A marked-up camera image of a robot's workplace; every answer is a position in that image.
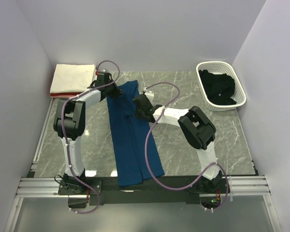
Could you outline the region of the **blue t-shirt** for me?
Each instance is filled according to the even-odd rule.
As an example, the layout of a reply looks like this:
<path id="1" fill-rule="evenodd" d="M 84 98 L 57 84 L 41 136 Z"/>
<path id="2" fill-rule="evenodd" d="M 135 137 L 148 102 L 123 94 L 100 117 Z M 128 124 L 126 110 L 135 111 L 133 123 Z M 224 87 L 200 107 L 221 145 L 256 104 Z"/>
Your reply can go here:
<path id="1" fill-rule="evenodd" d="M 150 126 L 134 117 L 136 106 L 132 99 L 139 95 L 138 82 L 128 81 L 119 88 L 123 94 L 114 99 L 107 97 L 107 107 L 118 185 L 126 187 L 152 178 L 145 161 L 145 139 Z"/>

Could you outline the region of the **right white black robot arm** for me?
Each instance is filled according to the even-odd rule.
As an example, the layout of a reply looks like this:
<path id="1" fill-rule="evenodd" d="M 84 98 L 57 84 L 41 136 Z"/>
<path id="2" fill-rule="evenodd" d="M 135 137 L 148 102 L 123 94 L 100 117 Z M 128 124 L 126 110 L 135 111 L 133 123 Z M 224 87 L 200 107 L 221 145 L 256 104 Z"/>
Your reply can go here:
<path id="1" fill-rule="evenodd" d="M 145 94 L 138 95 L 133 99 L 133 102 L 136 105 L 135 116 L 153 123 L 145 139 L 145 162 L 154 181 L 161 187 L 174 191 L 188 189 L 200 181 L 206 192 L 215 192 L 226 172 L 217 163 L 214 148 L 216 127 L 205 113 L 198 106 L 193 106 L 190 109 L 174 109 L 162 105 L 153 106 Z M 155 177 L 150 168 L 147 144 L 153 128 L 158 123 L 179 127 L 189 145 L 196 149 L 202 171 L 192 183 L 184 187 L 172 188 L 164 185 Z"/>

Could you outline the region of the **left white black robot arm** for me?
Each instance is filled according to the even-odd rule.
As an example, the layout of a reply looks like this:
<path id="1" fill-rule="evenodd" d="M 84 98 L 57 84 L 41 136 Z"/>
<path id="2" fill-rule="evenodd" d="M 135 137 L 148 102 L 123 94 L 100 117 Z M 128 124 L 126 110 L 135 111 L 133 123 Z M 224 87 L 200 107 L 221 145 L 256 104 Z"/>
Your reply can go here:
<path id="1" fill-rule="evenodd" d="M 82 194 L 87 188 L 87 182 L 80 178 L 85 174 L 81 158 L 81 137 L 86 127 L 86 110 L 106 97 L 116 98 L 121 94 L 123 92 L 116 85 L 116 80 L 103 70 L 96 72 L 93 82 L 84 92 L 58 101 L 53 128 L 63 145 L 65 174 L 76 176 L 70 182 L 70 189 L 75 194 Z"/>

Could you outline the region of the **folded white t-shirt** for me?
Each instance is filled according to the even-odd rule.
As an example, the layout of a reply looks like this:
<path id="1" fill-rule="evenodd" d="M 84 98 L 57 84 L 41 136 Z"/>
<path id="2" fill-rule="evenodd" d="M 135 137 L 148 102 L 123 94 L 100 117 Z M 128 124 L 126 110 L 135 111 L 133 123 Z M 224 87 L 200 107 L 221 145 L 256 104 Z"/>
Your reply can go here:
<path id="1" fill-rule="evenodd" d="M 92 83 L 96 66 L 57 64 L 50 88 L 51 95 L 82 93 Z"/>

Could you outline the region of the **folded red t-shirt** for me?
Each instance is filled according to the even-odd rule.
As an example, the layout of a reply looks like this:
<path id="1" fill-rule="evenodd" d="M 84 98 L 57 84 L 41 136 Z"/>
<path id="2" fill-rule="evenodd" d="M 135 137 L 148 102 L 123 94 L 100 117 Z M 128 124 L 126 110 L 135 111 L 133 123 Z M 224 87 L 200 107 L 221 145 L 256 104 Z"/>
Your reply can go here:
<path id="1" fill-rule="evenodd" d="M 80 92 L 62 92 L 62 93 L 50 93 L 51 98 L 71 98 L 80 94 Z"/>

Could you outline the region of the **black clothes in basket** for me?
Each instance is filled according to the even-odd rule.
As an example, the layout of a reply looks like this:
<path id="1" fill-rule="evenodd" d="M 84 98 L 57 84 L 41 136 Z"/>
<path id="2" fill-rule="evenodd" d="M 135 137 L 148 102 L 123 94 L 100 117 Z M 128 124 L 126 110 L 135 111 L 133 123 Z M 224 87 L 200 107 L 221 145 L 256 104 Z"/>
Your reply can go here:
<path id="1" fill-rule="evenodd" d="M 235 105 L 232 99 L 235 93 L 235 81 L 227 74 L 213 74 L 208 70 L 199 70 L 199 75 L 208 100 L 216 105 Z"/>

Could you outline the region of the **white plastic laundry basket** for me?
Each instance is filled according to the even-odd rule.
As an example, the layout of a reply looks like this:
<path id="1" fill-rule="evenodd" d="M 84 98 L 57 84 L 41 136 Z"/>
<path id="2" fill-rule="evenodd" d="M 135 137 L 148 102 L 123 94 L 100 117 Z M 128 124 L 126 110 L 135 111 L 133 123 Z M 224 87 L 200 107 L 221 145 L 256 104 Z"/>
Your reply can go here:
<path id="1" fill-rule="evenodd" d="M 212 74 L 227 74 L 230 76 L 234 82 L 235 82 L 235 90 L 234 94 L 231 96 L 231 99 L 236 101 L 236 104 L 233 105 L 217 105 L 209 101 L 206 92 L 204 90 L 203 83 L 201 81 L 201 77 L 199 74 L 200 70 L 208 70 Z M 244 105 L 247 101 L 246 94 L 242 88 L 242 85 L 233 69 L 233 67 L 224 62 L 224 61 L 206 61 L 206 62 L 201 62 L 196 66 L 196 73 L 197 73 L 197 80 L 198 80 L 198 85 L 199 89 L 201 91 L 201 95 L 203 98 L 203 101 L 205 103 L 205 106 L 207 109 L 211 111 L 216 111 L 216 112 L 223 112 L 223 111 L 231 111 L 236 109 L 237 107 L 240 107 Z"/>

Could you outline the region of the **black base beam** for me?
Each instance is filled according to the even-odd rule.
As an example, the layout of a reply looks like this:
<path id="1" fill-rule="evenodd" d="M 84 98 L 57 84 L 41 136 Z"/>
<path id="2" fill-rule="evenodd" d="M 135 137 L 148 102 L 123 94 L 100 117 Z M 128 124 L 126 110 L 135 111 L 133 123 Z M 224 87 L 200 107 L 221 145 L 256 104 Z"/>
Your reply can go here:
<path id="1" fill-rule="evenodd" d="M 194 176 L 167 176 L 159 178 L 164 184 L 190 184 L 185 190 L 173 191 L 164 189 L 154 180 L 146 180 L 141 184 L 120 187 L 116 177 L 87 177 L 88 188 L 72 177 L 60 181 L 59 196 L 70 197 L 68 205 L 71 208 L 85 208 L 88 203 L 121 204 L 121 203 L 187 203 L 201 204 L 217 208 L 222 195 L 230 192 L 230 187 L 224 177 L 218 176 L 214 181 L 202 177 L 195 184 Z"/>

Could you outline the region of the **aluminium rail frame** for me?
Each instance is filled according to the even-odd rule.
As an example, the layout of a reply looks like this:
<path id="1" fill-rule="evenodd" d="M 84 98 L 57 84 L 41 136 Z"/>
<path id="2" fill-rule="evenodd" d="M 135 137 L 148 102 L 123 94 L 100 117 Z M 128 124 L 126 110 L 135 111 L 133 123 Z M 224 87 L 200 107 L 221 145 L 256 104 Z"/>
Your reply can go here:
<path id="1" fill-rule="evenodd" d="M 273 230 L 275 232 L 282 231 L 265 176 L 240 175 L 224 178 L 230 187 L 230 192 L 223 194 L 222 197 L 228 195 L 230 200 L 233 200 L 235 196 L 263 196 Z M 24 198 L 64 197 L 70 200 L 70 197 L 59 196 L 60 181 L 54 178 L 21 178 L 5 230 L 7 232 L 14 230 Z"/>

